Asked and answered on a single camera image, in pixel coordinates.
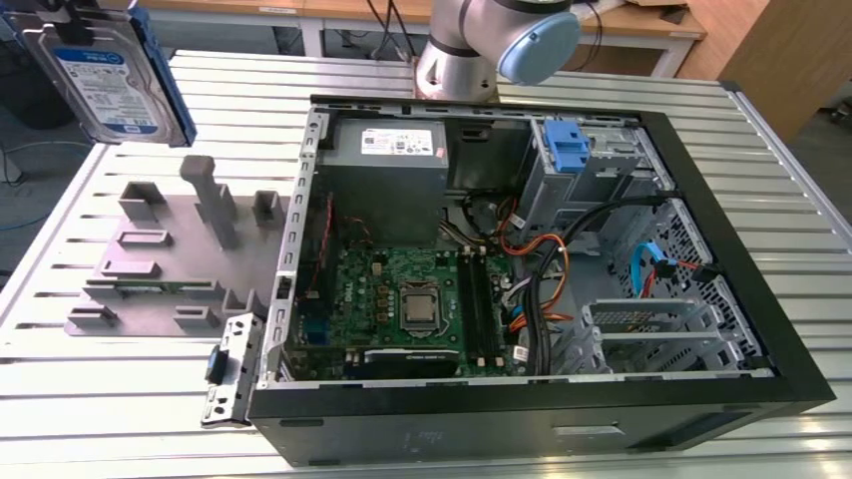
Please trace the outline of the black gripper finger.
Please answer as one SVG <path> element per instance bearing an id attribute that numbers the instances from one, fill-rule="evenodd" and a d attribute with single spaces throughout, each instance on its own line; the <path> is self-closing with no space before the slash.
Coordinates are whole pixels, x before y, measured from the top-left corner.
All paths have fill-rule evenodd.
<path id="1" fill-rule="evenodd" d="M 70 45 L 91 45 L 92 32 L 78 12 L 75 2 L 44 0 L 39 2 L 39 5 L 44 10 L 39 16 L 54 26 L 63 42 Z"/>

